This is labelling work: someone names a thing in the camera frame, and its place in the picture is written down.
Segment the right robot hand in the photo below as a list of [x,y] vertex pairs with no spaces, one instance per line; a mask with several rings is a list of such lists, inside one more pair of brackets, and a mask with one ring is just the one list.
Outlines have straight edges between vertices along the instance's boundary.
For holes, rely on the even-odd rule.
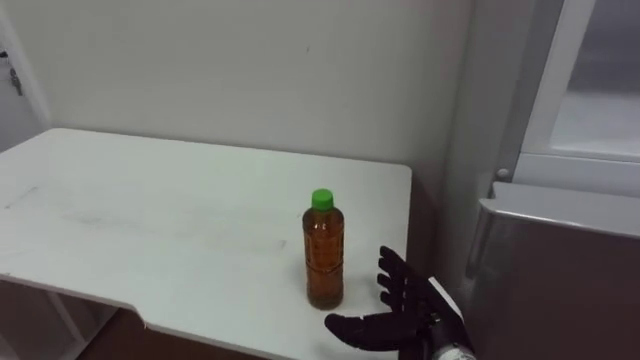
[[403,351],[419,346],[428,359],[474,359],[462,311],[439,281],[419,275],[394,250],[379,250],[377,283],[387,312],[331,313],[325,327],[341,342],[364,351]]

